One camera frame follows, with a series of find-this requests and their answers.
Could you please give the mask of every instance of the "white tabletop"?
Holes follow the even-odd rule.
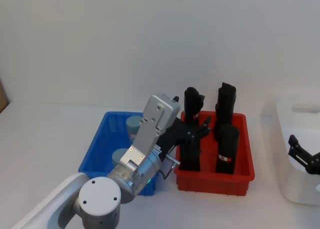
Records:
[[[0,228],[11,228],[78,171],[107,111],[132,110],[14,101],[0,114]],[[281,195],[268,126],[256,116],[248,116],[247,124],[255,180],[245,197],[179,191],[171,174],[166,181],[158,178],[154,196],[121,205],[117,228],[320,228],[320,207]],[[78,216],[67,226],[81,228]]]

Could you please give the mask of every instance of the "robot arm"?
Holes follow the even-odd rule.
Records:
[[[75,214],[85,229],[116,228],[120,205],[131,202],[160,169],[154,146],[179,111],[165,94],[152,95],[133,144],[107,177],[70,176],[12,229],[64,229]]]

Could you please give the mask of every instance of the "blue plastic bin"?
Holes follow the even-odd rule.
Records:
[[[113,152],[131,146],[126,127],[126,120],[131,116],[142,116],[142,113],[109,111],[104,115],[78,172],[96,178],[105,177],[112,171]],[[157,176],[158,174],[145,185],[139,195],[152,196],[155,193]]]

